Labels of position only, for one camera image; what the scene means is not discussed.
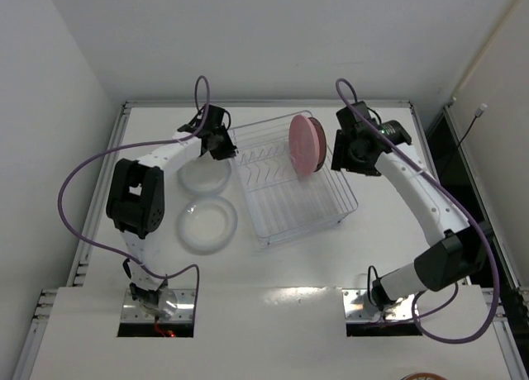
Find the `green rimmed white plate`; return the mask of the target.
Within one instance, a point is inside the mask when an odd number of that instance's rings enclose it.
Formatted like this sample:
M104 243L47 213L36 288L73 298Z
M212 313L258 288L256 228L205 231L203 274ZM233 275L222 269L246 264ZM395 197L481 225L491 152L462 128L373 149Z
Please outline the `green rimmed white plate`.
M317 166L314 170L314 172L318 172L324 165L325 158L326 158L326 149L327 149L326 135L322 127L322 124L320 123L319 120L317 120L315 117L310 117L309 121L313 124L315 131L317 133L317 138L318 138L319 155L318 155Z

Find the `pink plastic plate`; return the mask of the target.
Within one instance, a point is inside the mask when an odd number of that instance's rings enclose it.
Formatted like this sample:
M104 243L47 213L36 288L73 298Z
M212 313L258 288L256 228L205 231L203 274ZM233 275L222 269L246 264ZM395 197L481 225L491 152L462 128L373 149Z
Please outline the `pink plastic plate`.
M293 117L288 130L288 149L296 173L307 177L314 173L320 149L317 131L312 121L301 114Z

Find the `white wire dish rack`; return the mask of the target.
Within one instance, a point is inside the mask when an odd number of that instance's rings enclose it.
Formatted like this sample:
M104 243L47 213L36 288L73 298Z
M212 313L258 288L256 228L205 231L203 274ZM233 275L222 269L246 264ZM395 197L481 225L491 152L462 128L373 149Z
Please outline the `white wire dish rack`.
M276 245L341 223L358 201L341 171L322 168L297 174L290 159L288 130L297 113L255 121L229 130L238 154L232 159L250 219L262 246Z

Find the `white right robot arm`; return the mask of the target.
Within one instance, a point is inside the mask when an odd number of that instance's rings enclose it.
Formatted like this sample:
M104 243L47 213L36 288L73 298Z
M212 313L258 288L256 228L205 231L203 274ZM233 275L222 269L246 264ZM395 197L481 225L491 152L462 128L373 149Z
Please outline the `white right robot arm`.
M397 121L368 128L361 121L341 121L331 167L366 176L384 176L417 219L429 245L410 264L373 281L370 298L383 311L398 299L438 292L477 273L487 255L482 241L489 226L473 227L468 217L428 182L411 136Z

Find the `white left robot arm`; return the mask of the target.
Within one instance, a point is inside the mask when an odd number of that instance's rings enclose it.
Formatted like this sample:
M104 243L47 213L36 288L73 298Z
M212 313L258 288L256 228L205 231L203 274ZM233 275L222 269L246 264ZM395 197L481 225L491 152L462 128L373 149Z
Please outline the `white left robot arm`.
M165 179L205 154L217 161L233 158L237 148L228 133L230 127L228 110L204 106L175 131L169 143L138 159L120 159L115 164L106 214L120 231L130 255L123 267L131 297L147 311L159 315L170 307L164 302L169 277L156 277L145 264L146 255L154 251L150 235L164 219Z

